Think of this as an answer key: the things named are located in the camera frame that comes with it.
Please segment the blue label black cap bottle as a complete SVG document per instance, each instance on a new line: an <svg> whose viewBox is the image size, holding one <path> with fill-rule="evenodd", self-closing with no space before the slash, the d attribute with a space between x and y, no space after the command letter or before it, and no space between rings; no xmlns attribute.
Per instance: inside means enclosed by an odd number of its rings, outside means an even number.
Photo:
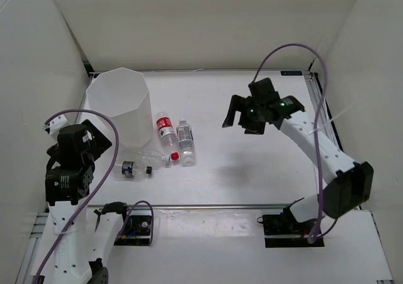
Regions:
<svg viewBox="0 0 403 284"><path fill-rule="evenodd" d="M153 174L152 166L144 166L135 161L122 161L113 167L113 177L117 180L142 181Z"/></svg>

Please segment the clear red cap bottle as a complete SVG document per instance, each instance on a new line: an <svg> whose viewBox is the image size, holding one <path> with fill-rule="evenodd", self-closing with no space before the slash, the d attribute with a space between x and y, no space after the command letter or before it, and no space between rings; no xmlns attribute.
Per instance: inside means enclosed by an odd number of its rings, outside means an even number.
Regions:
<svg viewBox="0 0 403 284"><path fill-rule="evenodd" d="M179 161L179 154L177 152L165 154L155 149L136 150L136 157L138 157L146 166L151 166L153 168L168 167L170 164Z"/></svg>

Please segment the clear white label bottle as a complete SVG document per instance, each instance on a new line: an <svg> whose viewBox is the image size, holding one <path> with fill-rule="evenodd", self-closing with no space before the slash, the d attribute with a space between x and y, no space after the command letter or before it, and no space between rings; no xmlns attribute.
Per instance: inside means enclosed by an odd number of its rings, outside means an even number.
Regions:
<svg viewBox="0 0 403 284"><path fill-rule="evenodd" d="M191 125L185 120L180 119L176 127L178 145L180 149L180 159L184 167L195 164L195 145Z"/></svg>

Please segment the red label plastic bottle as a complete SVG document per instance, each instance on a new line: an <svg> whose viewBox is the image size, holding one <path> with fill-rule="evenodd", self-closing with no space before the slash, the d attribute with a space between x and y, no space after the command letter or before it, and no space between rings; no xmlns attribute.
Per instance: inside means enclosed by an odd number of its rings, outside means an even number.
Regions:
<svg viewBox="0 0 403 284"><path fill-rule="evenodd" d="M176 141L176 134L169 115L162 111L156 115L156 126L161 142L164 146L173 146Z"/></svg>

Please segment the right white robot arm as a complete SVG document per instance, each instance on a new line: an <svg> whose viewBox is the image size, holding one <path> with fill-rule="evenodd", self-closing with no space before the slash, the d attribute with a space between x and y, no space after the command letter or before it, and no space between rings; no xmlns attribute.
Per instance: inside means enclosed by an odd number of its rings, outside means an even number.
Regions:
<svg viewBox="0 0 403 284"><path fill-rule="evenodd" d="M374 174L368 162L355 161L316 131L304 105L294 96L281 98L271 79L252 82L248 87L250 96L231 97L222 126L233 126L236 113L241 114L239 125L246 134L262 135L267 124L274 125L314 163L322 183L318 194L296 200L283 209L276 233L286 230L313 234L317 220L336 220L368 201Z"/></svg>

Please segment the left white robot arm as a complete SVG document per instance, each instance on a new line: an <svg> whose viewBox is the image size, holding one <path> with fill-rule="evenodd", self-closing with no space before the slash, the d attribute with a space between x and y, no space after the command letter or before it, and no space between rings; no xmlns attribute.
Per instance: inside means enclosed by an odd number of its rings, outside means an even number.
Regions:
<svg viewBox="0 0 403 284"><path fill-rule="evenodd" d="M95 228L89 232L87 208L95 162L112 143L89 120L70 124L59 116L46 131L56 139L47 150L45 173L45 200L55 240L32 282L44 283L42 271L53 258L52 283L108 283L107 259L116 235L131 229L132 218L125 203L107 203L96 212Z"/></svg>

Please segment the white octagonal plastic bin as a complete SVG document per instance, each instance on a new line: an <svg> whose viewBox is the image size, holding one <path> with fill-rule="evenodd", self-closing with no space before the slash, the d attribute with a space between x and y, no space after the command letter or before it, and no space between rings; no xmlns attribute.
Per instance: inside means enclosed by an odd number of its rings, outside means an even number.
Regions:
<svg viewBox="0 0 403 284"><path fill-rule="evenodd" d="M125 147L143 147L153 135L149 88L142 73L124 67L99 74L86 90L91 110L107 116Z"/></svg>

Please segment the small blue label sticker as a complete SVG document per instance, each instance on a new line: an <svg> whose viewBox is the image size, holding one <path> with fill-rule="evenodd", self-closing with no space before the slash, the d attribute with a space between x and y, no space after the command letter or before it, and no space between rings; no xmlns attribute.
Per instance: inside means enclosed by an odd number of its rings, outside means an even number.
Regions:
<svg viewBox="0 0 403 284"><path fill-rule="evenodd" d="M280 71L282 76L302 76L302 71Z"/></svg>

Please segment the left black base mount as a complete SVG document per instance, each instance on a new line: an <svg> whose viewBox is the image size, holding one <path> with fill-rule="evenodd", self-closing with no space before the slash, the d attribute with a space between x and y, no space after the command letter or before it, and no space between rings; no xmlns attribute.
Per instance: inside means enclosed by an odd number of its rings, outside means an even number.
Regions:
<svg viewBox="0 0 403 284"><path fill-rule="evenodd" d="M149 209L133 210L123 233L114 242L115 246L150 246L154 233L154 216Z"/></svg>

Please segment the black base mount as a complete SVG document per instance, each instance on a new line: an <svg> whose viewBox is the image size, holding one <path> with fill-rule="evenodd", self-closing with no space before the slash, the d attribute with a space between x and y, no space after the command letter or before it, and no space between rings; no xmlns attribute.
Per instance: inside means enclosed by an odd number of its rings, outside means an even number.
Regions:
<svg viewBox="0 0 403 284"><path fill-rule="evenodd" d="M307 221L294 227L283 214L262 215L256 219L263 226L265 248L313 248L324 247L323 238L313 244L308 242L308 234L314 221Z"/></svg>
<svg viewBox="0 0 403 284"><path fill-rule="evenodd" d="M123 233L114 242L115 246L150 246L154 233L154 216L149 209L133 210Z"/></svg>

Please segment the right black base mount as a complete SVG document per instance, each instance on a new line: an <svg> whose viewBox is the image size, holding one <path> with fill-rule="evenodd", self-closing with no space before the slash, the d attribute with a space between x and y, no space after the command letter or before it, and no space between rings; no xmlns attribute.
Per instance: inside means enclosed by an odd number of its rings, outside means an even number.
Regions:
<svg viewBox="0 0 403 284"><path fill-rule="evenodd" d="M262 215L256 219L263 226L265 248L313 248L324 247L323 238L313 244L308 242L308 234L314 221L307 221L294 227L283 214Z"/></svg>

